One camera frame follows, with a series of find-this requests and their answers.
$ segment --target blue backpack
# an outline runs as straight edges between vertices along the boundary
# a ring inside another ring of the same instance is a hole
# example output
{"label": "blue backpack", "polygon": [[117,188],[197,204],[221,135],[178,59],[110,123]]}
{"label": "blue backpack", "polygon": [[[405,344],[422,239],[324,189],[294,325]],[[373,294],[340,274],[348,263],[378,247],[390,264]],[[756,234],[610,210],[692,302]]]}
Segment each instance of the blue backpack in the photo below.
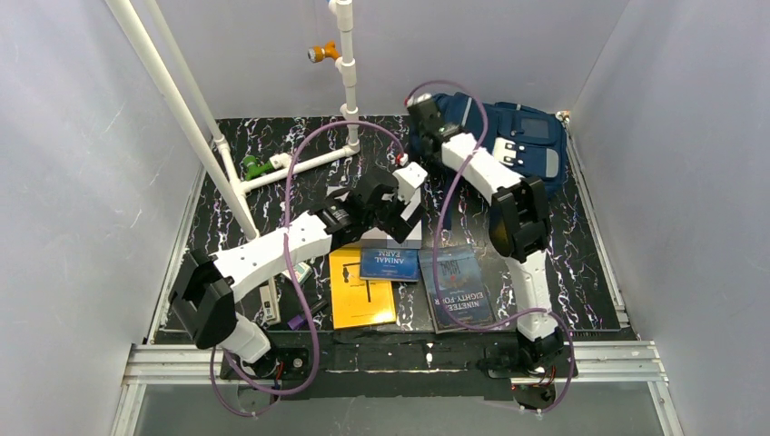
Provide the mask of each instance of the blue backpack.
{"label": "blue backpack", "polygon": [[[481,135],[481,114],[463,93],[435,94],[433,100],[444,121],[458,124],[477,138]],[[567,180],[567,132],[552,114],[513,103],[484,104],[489,131],[483,147],[511,170],[543,179],[548,196]],[[419,147],[414,135],[411,145]]]}

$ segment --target black marble surface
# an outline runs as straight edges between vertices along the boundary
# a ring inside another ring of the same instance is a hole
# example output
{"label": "black marble surface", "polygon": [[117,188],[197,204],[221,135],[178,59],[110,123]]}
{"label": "black marble surface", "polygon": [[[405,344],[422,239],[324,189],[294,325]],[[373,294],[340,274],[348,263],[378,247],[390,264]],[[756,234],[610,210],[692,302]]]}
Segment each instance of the black marble surface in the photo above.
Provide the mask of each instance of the black marble surface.
{"label": "black marble surface", "polygon": [[[245,155],[251,154],[266,159],[280,152],[291,153],[305,135],[329,121],[338,119],[340,118],[229,119],[220,121],[220,127],[230,141],[236,165],[240,168],[240,162]],[[406,117],[376,116],[365,119],[391,130],[406,145],[409,130]],[[322,134],[305,149],[301,159],[335,150],[344,144],[346,137],[347,131],[344,129]],[[292,217],[296,217],[323,198],[328,185],[355,185],[373,165],[395,169],[390,162],[397,151],[396,146],[390,144],[383,134],[362,129],[360,141],[359,154],[344,161],[309,170],[296,177],[293,189],[296,196],[291,204]],[[426,209],[431,211],[422,222],[424,247],[432,246],[438,210],[447,185],[444,174],[433,172],[423,188],[423,203],[427,206]],[[248,203],[261,233],[270,232],[280,225],[283,194],[284,184],[273,183],[249,195]],[[516,302],[507,267],[489,241],[489,208],[483,198],[465,183],[459,186],[454,197],[451,205],[452,230],[442,233],[443,244],[472,244],[487,292],[495,305],[498,318],[502,319],[516,311]],[[550,206],[553,231],[548,249],[547,270],[554,311],[575,331],[619,329],[607,281],[572,174],[563,189],[550,200]],[[211,180],[206,177],[188,245],[215,253],[245,242],[240,227],[233,220],[221,196],[215,191]],[[313,274],[303,285],[308,301],[313,303],[321,297],[330,301],[328,256],[311,259],[308,264],[313,269]],[[284,323],[301,309],[291,285],[282,276],[277,279],[277,284],[281,294],[283,323],[272,326],[271,330],[284,330]],[[432,332],[424,284],[394,283],[393,288],[398,320],[394,324],[366,329],[384,332]],[[262,317],[259,293],[251,292],[247,295],[239,304],[239,310],[259,322]],[[321,330],[332,330],[331,308],[316,316],[314,321]],[[179,320],[170,313],[161,330],[178,332],[181,328]],[[156,337],[156,342],[163,343],[162,334]]]}

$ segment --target black table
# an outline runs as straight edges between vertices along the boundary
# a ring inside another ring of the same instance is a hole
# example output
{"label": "black table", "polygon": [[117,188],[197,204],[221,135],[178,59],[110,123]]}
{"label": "black table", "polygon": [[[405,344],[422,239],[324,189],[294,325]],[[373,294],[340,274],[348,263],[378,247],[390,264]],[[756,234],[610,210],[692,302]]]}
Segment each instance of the black table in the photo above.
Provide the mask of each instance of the black table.
{"label": "black table", "polygon": [[[230,119],[220,121],[220,127],[230,141],[236,165],[240,166],[241,160],[249,154],[264,160],[276,153],[292,153],[294,147],[299,145],[312,130],[339,119],[338,117]],[[388,128],[406,144],[409,130],[407,117],[377,116],[365,119]],[[339,129],[322,134],[305,149],[301,159],[310,159],[337,149],[343,145],[346,132],[344,129]],[[359,154],[344,161],[309,170],[296,177],[294,185],[296,198],[291,205],[291,216],[296,217],[323,198],[326,195],[327,186],[355,185],[360,177],[374,165],[389,170],[395,168],[390,160],[396,153],[396,148],[390,144],[385,135],[361,129],[360,142]],[[422,201],[430,211],[422,221],[423,247],[432,246],[438,220],[437,210],[440,208],[444,198],[443,193],[447,188],[447,176],[442,172],[432,173],[423,187]],[[257,228],[262,234],[271,232],[280,225],[283,194],[284,184],[273,183],[249,195],[248,203]],[[597,248],[571,172],[563,189],[550,199],[550,207],[553,230],[546,266],[554,312],[562,316],[570,329],[575,332],[617,332],[620,325],[615,306],[607,288]],[[495,252],[488,237],[489,207],[472,187],[463,183],[455,193],[451,211],[452,228],[451,231],[445,231],[442,235],[443,243],[445,245],[470,243],[473,246],[496,315],[501,319],[512,314],[516,311],[516,301],[510,276],[506,264]],[[214,189],[211,180],[206,177],[188,245],[203,248],[207,253],[214,253],[245,242],[238,224]],[[308,261],[313,274],[302,287],[309,302],[314,302],[321,297],[331,301],[328,260],[328,256],[324,256]],[[289,332],[285,324],[301,312],[291,284],[282,276],[276,280],[276,284],[279,288],[282,323],[270,327],[270,331],[275,332],[271,336],[279,338],[276,341],[282,343],[308,343],[307,333]],[[333,332],[331,307],[328,307],[314,319],[319,330],[326,332],[322,340],[336,344],[357,343],[359,347],[362,343],[379,342],[382,344],[380,347],[384,347],[382,356],[387,355],[384,351],[387,348],[384,345],[386,343],[414,344],[444,341],[449,343],[447,355],[451,356],[453,352],[467,349],[470,343],[485,342],[481,339],[472,339],[473,336],[470,335],[476,333],[445,333],[439,337],[432,334],[433,325],[430,320],[425,286],[422,282],[394,283],[393,292],[398,313],[395,323]],[[249,319],[261,321],[262,305],[258,292],[251,292],[238,306],[239,311]],[[385,333],[397,333],[397,336]],[[404,333],[412,336],[400,336]],[[173,313],[169,314],[168,322],[156,334],[155,343],[189,343],[181,323]],[[394,352],[404,353],[399,349],[388,352],[391,355]],[[377,362],[375,366],[385,365],[393,371],[421,368],[425,363],[424,357],[420,356],[410,359],[404,355],[401,356],[403,359],[398,364],[394,363],[388,367],[386,361],[382,361]],[[326,369],[333,367],[346,371],[346,365],[353,364],[353,360],[346,358],[344,362],[339,359],[334,362],[325,361],[326,363],[322,366]],[[459,361],[463,360],[454,359],[451,365],[445,366],[447,368],[468,366],[467,362]],[[312,389],[312,391],[320,392],[319,389]]]}

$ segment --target orange valve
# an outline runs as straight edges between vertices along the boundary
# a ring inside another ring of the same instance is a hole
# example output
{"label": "orange valve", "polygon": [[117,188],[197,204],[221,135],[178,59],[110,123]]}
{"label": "orange valve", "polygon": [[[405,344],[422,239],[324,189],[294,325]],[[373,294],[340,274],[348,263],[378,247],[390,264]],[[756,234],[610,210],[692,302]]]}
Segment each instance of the orange valve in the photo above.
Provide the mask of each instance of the orange valve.
{"label": "orange valve", "polygon": [[340,57],[340,54],[337,53],[337,45],[334,44],[334,41],[329,41],[323,47],[321,47],[320,45],[316,45],[308,49],[308,59],[310,59],[311,62],[313,62],[314,64],[317,64],[318,62],[326,59],[327,57],[331,58],[334,61],[336,61],[337,58]]}

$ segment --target white wall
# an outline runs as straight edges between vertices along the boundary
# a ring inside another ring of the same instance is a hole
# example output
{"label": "white wall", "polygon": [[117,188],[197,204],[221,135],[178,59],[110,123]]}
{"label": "white wall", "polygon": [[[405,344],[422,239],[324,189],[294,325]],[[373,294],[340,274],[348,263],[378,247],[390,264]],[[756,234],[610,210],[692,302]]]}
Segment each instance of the white wall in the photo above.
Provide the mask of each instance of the white wall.
{"label": "white wall", "polygon": [[[339,42],[325,0],[158,1],[217,117],[339,112],[340,75],[306,55]],[[489,101],[570,108],[626,3],[356,0],[361,113],[404,113],[411,88],[435,78]]]}
{"label": "white wall", "polygon": [[770,5],[632,0],[574,109],[633,325],[687,434],[767,434]]}
{"label": "white wall", "polygon": [[104,2],[0,4],[0,421],[109,432],[193,152]]}

